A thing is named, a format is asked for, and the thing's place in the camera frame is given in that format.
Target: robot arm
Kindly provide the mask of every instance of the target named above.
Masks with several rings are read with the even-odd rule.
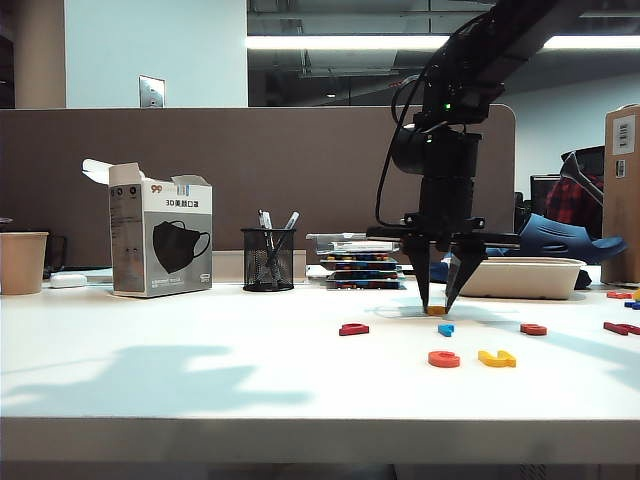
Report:
[[[478,142],[466,125],[484,121],[490,103],[504,91],[503,81],[560,28],[587,10],[591,0],[500,0],[471,20],[433,54],[415,80],[397,119],[380,186],[376,218],[367,236],[400,240],[416,273],[425,312],[429,302],[429,248],[452,253],[446,311],[486,258],[486,246],[514,247],[514,234],[479,233],[484,219],[471,217]],[[422,110],[403,126],[416,89],[423,86]],[[462,131],[450,128],[462,125]],[[417,212],[398,225],[384,223],[379,203],[384,175],[393,158],[406,172],[422,175]]]

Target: black container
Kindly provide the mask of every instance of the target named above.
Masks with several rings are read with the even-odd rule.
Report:
[[[293,288],[295,229],[243,228],[244,289],[279,292]]]

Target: blue block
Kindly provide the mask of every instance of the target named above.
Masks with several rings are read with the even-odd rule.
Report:
[[[453,333],[454,326],[451,323],[445,323],[442,325],[438,325],[438,333],[444,335],[445,337],[450,337]]]

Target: wall plate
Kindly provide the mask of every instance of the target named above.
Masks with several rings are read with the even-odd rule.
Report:
[[[140,88],[140,108],[164,107],[164,80],[140,75],[138,83]]]

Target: cubicle partition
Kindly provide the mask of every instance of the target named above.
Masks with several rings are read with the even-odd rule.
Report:
[[[375,224],[378,179],[394,124],[386,107],[16,110],[0,112],[0,216],[68,238],[69,265],[107,265],[107,189],[82,161],[138,162],[151,178],[197,174],[214,186],[215,250],[242,248],[240,229],[269,210],[274,226],[301,213],[306,233]],[[481,132],[475,215],[513,229],[515,118],[494,105]],[[392,167],[382,214],[416,211],[420,177]]]

